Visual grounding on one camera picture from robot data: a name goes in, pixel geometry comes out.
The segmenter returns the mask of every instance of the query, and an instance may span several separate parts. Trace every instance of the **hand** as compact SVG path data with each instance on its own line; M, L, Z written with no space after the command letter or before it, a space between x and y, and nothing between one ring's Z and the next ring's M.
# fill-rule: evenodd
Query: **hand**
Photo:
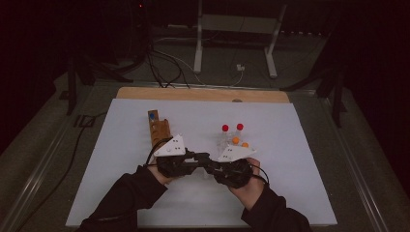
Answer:
M154 175L154 177L163 185L168 185L169 183L171 183L174 179L176 179L175 177L165 177L163 176L159 170L157 169L156 165L151 165L151 164L156 164L157 163L157 158L154 158L151 162L150 165L148 165L148 170L151 171L151 173Z
M254 175L259 176L260 162L256 159L247 158L248 162L252 165L252 171ZM249 182L241 188L229 188L229 190L241 201L245 208L250 211L253 205L256 203L259 196L262 194L264 183L254 177L250 177Z

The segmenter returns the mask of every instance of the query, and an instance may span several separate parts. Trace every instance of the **red cap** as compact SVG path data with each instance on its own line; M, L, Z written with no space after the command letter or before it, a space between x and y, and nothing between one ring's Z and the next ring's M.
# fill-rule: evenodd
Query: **red cap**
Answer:
M244 128L244 125L243 125L243 124L238 124L238 125L236 126L236 129L237 129L238 131L241 131L243 128Z
M225 131L225 132L227 132L227 131L229 130L229 127L228 127L227 125L223 125L223 126L222 126L222 130Z

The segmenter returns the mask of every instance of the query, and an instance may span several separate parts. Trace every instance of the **person's right hand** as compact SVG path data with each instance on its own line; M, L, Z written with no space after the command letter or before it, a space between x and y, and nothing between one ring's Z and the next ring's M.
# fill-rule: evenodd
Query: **person's right hand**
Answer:
M252 171L254 175L259 176L260 162L253 158L247 158L248 162L252 165ZM259 196L262 194L264 183L255 177L250 177L249 182L241 188L229 188L229 190L241 201L245 208L250 211L253 205L256 203Z

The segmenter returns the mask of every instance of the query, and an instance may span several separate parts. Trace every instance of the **dark background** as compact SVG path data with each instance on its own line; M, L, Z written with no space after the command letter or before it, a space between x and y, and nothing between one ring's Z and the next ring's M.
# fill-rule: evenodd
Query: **dark background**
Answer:
M166 27L169 23L193 26L196 22L194 2L158 0L147 7L151 21L157 26ZM1 153L54 93L52 81L66 71L67 39L73 34L73 28L85 25L87 31L92 27L96 30L90 31L90 35L104 37L98 30L103 21L93 7L96 4L98 1L90 0L0 3ZM204 6L204 10L218 11L213 4ZM304 32L329 36L312 73L334 63L347 65L345 87L353 92L408 195L409 12L409 3L397 0L292 1L282 24L286 34ZM231 13L243 14L244 10L232 8ZM78 40L83 44L90 42ZM103 51L101 56L110 57L112 51L98 47L112 46L107 40L101 40L91 48Z

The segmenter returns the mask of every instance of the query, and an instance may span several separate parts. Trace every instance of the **person's left hand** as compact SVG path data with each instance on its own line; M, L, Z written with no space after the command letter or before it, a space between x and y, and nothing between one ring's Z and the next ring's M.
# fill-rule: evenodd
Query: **person's left hand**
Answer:
M154 158L150 164L156 164L157 163L157 158ZM157 169L156 165L148 165L148 170L151 171L151 173L155 176L155 178L163 185L168 185L171 183L173 180L176 179L176 177L165 177L163 176L159 170Z

